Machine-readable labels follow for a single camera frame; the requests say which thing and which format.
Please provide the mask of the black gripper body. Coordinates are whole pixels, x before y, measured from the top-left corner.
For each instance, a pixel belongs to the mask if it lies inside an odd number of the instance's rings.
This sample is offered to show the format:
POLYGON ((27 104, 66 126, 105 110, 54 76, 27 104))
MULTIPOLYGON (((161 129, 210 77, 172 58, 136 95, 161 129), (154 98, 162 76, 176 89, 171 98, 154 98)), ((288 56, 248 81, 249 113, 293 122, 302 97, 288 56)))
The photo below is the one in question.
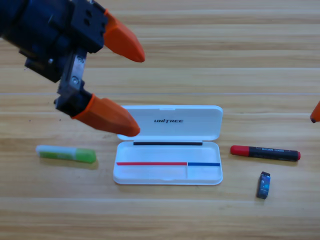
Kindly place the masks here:
POLYGON ((57 110, 74 117, 92 94, 84 89, 87 54, 104 46, 108 19, 93 0, 3 0, 0 36, 26 57, 25 66, 59 83, 57 110))

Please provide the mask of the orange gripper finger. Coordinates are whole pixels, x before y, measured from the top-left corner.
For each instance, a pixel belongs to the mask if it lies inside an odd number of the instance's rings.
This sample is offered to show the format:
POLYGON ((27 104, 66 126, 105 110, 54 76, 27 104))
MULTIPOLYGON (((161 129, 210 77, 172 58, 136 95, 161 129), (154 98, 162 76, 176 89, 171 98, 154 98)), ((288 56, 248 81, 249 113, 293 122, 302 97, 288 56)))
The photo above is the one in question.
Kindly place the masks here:
POLYGON ((92 95, 86 108, 72 117, 96 130, 124 135, 137 136, 140 127, 132 115, 122 106, 108 98, 92 95))
POLYGON ((105 10, 104 15, 107 18, 103 35, 104 45, 115 54, 134 62, 143 63, 145 51, 136 35, 113 16, 108 9, 105 10))
POLYGON ((310 115, 310 120, 312 123, 317 123, 320 122, 320 101, 318 104, 315 106, 314 110, 312 111, 310 115))

